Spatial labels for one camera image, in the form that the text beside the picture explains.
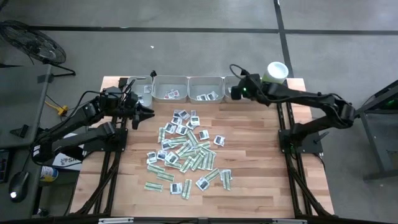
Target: gray floor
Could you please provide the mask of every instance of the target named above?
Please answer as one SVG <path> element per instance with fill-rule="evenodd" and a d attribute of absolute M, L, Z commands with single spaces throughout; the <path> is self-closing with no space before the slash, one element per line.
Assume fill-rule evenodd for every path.
<path fill-rule="evenodd" d="M 398 29 L 395 0 L 280 0 L 280 5 L 287 29 Z M 12 0 L 0 13 L 3 19 L 31 25 L 277 28 L 271 0 Z M 67 52 L 64 66 L 78 73 L 56 79 L 48 92 L 71 107 L 83 91 L 98 90 L 105 75 L 156 70 L 159 75 L 225 76 L 230 63 L 264 73 L 268 63 L 283 61 L 278 34 L 45 33 Z M 398 36 L 288 35 L 287 43 L 294 75 L 305 79 L 308 91 L 337 93 L 357 108 L 397 79 Z M 0 42 L 0 63 L 30 65 L 30 60 Z M 321 115 L 313 110 L 315 118 Z M 45 108 L 43 126 L 57 122 Z M 377 165 L 360 120 L 350 129 L 330 132 L 322 144 L 335 213 L 396 222 L 398 179 L 362 181 Z M 60 195 L 67 190 L 48 191 Z M 68 197 L 48 198 L 43 206 L 61 215 Z"/>

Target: clear plastic container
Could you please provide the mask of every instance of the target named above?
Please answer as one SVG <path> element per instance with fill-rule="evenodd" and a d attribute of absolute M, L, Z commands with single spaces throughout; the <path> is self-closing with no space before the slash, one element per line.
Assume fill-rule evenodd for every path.
<path fill-rule="evenodd" d="M 216 100 L 197 100 L 198 95 L 214 91 Z M 224 79 L 221 77 L 191 77 L 188 81 L 188 96 L 193 104 L 216 104 L 224 98 Z"/>
<path fill-rule="evenodd" d="M 145 86 L 152 87 L 152 77 L 130 77 L 127 79 L 127 84 L 130 84 L 133 80 L 136 81 L 132 84 L 131 91 L 142 96 L 143 106 L 152 108 L 152 94 L 144 92 Z"/>
<path fill-rule="evenodd" d="M 174 99 L 165 99 L 166 92 L 171 89 L 178 90 L 180 96 Z M 188 97 L 188 78 L 158 75 L 152 84 L 152 96 L 159 103 L 185 103 Z"/>
<path fill-rule="evenodd" d="M 224 78 L 224 93 L 225 93 L 225 102 L 227 103 L 250 103 L 251 100 L 247 98 L 243 98 L 241 100 L 232 100 L 231 93 L 229 92 L 229 88 L 232 86 L 238 85 L 240 79 L 238 79 L 234 75 L 228 75 Z"/>

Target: electric fan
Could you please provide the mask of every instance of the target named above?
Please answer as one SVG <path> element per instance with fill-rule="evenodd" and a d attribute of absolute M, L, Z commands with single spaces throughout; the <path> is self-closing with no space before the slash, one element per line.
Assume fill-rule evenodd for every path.
<path fill-rule="evenodd" d="M 59 65 L 67 59 L 62 47 L 42 32 L 31 29 L 27 24 L 12 20 L 1 22 L 0 35 L 6 42 L 29 57 L 71 72 L 54 75 L 55 77 L 76 75 L 75 71 Z"/>

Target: wooden tabletop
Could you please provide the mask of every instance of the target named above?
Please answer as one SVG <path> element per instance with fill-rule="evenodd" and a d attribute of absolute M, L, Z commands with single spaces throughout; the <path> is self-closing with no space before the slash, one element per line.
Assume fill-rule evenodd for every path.
<path fill-rule="evenodd" d="M 104 77 L 102 88 L 117 86 L 120 77 Z M 305 90 L 301 78 L 287 80 L 289 88 Z M 296 122 L 312 119 L 310 108 L 292 105 Z M 112 216 L 129 217 L 228 217 L 228 218 L 292 218 L 290 196 L 284 155 L 279 152 L 277 131 L 279 122 L 276 106 L 269 108 L 253 102 L 248 104 L 222 103 L 218 105 L 160 104 L 154 103 L 156 116 L 140 123 L 138 130 L 131 129 L 126 151 L 122 154 L 113 201 Z M 209 171 L 187 171 L 165 167 L 175 175 L 175 182 L 192 179 L 189 200 L 181 195 L 170 195 L 170 182 L 156 179 L 147 171 L 147 153 L 158 151 L 159 127 L 170 122 L 174 110 L 196 110 L 200 127 L 194 130 L 198 138 L 201 130 L 210 134 L 211 150 L 217 153 L 214 168 L 231 169 L 231 191 L 223 189 L 220 178 L 211 181 L 209 189 L 202 192 L 195 182 Z M 213 144 L 214 137 L 224 136 L 224 147 Z M 166 133 L 166 138 L 177 135 Z M 78 178 L 71 212 L 75 212 L 89 199 L 98 185 L 104 153 L 92 153 L 83 161 Z M 322 164 L 311 154 L 303 155 L 307 184 L 318 201 L 333 213 L 328 184 Z M 163 192 L 144 190 L 147 181 L 164 185 Z M 301 191 L 300 207 L 304 212 Z"/>

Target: computer mouse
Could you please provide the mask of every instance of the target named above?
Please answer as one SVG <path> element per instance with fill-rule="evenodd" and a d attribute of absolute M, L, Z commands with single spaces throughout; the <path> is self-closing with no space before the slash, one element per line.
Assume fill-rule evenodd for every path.
<path fill-rule="evenodd" d="M 21 171 L 16 173 L 8 186 L 8 192 L 12 202 L 21 202 L 27 195 L 27 183 L 29 179 L 29 173 Z"/>

